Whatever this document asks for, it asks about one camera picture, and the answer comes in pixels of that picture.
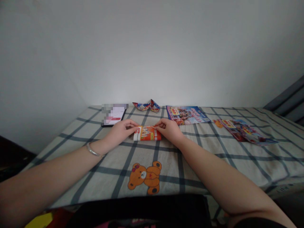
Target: pixelated image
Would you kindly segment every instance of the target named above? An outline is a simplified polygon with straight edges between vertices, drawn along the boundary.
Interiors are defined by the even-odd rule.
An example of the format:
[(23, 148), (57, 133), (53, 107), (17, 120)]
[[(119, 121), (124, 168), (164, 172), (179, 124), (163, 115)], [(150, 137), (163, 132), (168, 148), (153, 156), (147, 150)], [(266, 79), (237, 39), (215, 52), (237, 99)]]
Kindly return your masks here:
[(102, 104), (101, 113), (104, 114), (101, 126), (112, 126), (121, 121), (128, 104)]

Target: plaid bed sheet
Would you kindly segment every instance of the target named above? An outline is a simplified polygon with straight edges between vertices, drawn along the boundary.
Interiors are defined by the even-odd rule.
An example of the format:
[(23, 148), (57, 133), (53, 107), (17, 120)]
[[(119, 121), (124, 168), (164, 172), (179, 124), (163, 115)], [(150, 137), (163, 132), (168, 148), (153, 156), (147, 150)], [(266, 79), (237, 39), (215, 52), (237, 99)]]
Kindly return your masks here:
[[(225, 128), (220, 129), (213, 122), (180, 126), (186, 137), (238, 169), (273, 198), (282, 192), (282, 188), (285, 192), (293, 186), (297, 186), (298, 190), (304, 188), (303, 127), (261, 108), (200, 109), (211, 120), (242, 119), (265, 137), (279, 143), (263, 147), (248, 142), (240, 143)], [(101, 127), (101, 121), (106, 115), (104, 110), (101, 106), (86, 109), (25, 170), (103, 138), (111, 130)], [(141, 112), (129, 105), (124, 119), (133, 119), (140, 125), (154, 125), (163, 117), (168, 117), (165, 106), (154, 113), (150, 110)], [(210, 195), (182, 153), (168, 140), (133, 141), (132, 137), (110, 151), (51, 208), (93, 200), (146, 196), (148, 186), (141, 184), (130, 190), (128, 182), (133, 164), (139, 163), (147, 168), (152, 166), (153, 161), (162, 165), (159, 193), (156, 195)], [(210, 196), (207, 198), (212, 218), (223, 214), (214, 199)]]

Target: forearm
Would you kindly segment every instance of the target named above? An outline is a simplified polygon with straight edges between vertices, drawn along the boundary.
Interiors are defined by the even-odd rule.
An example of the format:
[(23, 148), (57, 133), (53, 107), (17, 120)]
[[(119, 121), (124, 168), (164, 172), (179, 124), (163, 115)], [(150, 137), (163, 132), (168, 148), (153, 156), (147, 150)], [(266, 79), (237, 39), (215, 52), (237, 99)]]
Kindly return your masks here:
[[(92, 150), (106, 154), (99, 140)], [(19, 227), (51, 205), (101, 160), (86, 147), (33, 167), (0, 183), (0, 224)]]
[(215, 200), (230, 215), (277, 208), (246, 176), (190, 139), (180, 141), (177, 147)]

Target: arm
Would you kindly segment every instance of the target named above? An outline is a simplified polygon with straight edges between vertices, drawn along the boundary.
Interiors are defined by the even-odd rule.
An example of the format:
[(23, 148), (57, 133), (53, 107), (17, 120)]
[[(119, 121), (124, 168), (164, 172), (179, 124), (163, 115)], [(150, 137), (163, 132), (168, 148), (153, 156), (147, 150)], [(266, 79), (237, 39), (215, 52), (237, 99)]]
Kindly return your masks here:
[[(120, 121), (104, 139), (91, 143), (90, 147), (104, 155), (134, 133), (136, 126), (138, 124), (132, 120)], [(20, 227), (26, 224), (100, 160), (101, 156), (81, 147), (0, 183), (0, 226)]]
[(183, 153), (185, 160), (231, 219), (229, 227), (250, 218), (266, 218), (295, 228), (285, 213), (256, 184), (228, 163), (187, 139), (178, 125), (161, 119), (156, 129)]

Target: hand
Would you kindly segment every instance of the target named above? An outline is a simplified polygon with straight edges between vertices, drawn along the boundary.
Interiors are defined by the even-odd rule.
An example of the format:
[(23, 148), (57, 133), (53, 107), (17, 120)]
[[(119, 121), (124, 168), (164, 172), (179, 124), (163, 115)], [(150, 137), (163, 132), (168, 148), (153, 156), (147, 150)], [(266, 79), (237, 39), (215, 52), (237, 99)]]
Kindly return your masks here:
[(119, 121), (114, 124), (111, 131), (102, 139), (103, 146), (107, 146), (107, 150), (111, 150), (118, 146), (123, 140), (125, 140), (129, 135), (134, 133), (139, 124), (131, 119), (126, 119)]
[(179, 141), (185, 138), (177, 123), (169, 119), (161, 119), (155, 124), (158, 130), (163, 136), (165, 136), (170, 142), (176, 145)]

